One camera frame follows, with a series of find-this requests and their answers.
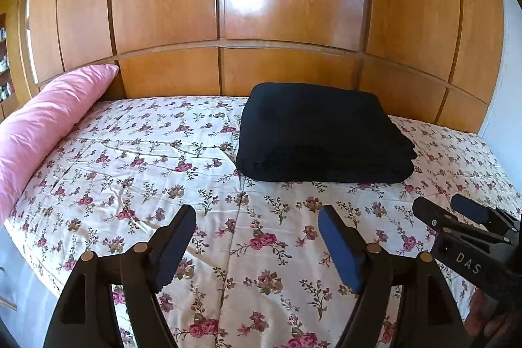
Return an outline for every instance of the bed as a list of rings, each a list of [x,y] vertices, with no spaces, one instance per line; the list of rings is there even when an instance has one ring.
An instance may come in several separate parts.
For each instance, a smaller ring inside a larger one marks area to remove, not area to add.
[[[250,180],[234,166],[245,102],[181,96],[95,104],[5,223],[45,286],[59,296],[84,251],[124,252],[190,204],[197,228],[173,282],[158,294],[178,344],[324,348],[335,346],[356,298],[318,233],[323,205],[366,241],[404,256],[434,241],[412,215],[418,196],[449,208],[462,193],[521,213],[520,194],[478,136],[398,117],[391,119],[418,154],[401,184]],[[465,317],[473,287],[442,270]],[[396,287],[380,344],[391,340],[399,296]],[[124,344],[134,346],[121,287],[113,298]]]

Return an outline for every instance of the bolt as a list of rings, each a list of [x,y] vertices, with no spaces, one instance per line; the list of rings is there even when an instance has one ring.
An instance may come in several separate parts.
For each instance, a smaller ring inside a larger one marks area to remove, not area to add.
[[[93,259],[93,257],[95,256],[95,253],[92,252],[92,251],[87,251],[87,252],[84,252],[81,256],[81,259],[83,261],[90,261]]]
[[[378,254],[382,251],[380,245],[375,243],[368,244],[366,249],[368,250],[368,252],[371,252],[372,254]]]
[[[432,262],[433,257],[429,252],[421,252],[420,259],[424,262]]]
[[[138,242],[134,245],[134,252],[141,253],[145,252],[149,246],[145,242]]]

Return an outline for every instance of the mattress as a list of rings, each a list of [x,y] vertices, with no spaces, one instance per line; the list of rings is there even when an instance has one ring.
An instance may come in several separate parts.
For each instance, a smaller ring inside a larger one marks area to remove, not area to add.
[[[401,184],[248,179],[234,165],[245,102],[187,96],[96,104],[42,163],[5,224],[41,281],[59,296],[84,251],[124,252],[190,204],[197,228],[173,282],[158,294],[179,346],[324,348],[337,343],[356,297],[318,233],[323,205],[367,242],[413,257],[434,241],[412,215],[419,196],[449,209],[461,193],[521,213],[520,194],[478,136],[398,117],[391,119],[418,155]],[[442,270],[465,317],[473,287]],[[396,287],[380,344],[391,340],[399,297]],[[134,346],[121,287],[113,298],[122,339]]]

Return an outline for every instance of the floor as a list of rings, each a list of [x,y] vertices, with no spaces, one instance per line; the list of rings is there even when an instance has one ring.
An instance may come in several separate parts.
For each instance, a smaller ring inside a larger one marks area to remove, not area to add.
[[[0,306],[0,318],[20,348],[42,348],[57,299],[38,280],[30,266],[0,227],[0,296],[18,311]]]

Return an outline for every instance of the folded black blanket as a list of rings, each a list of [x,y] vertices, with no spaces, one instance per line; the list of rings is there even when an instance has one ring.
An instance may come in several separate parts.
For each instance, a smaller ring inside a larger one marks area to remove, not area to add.
[[[236,162],[261,181],[396,183],[413,173],[413,148],[374,94],[262,83],[243,109]]]

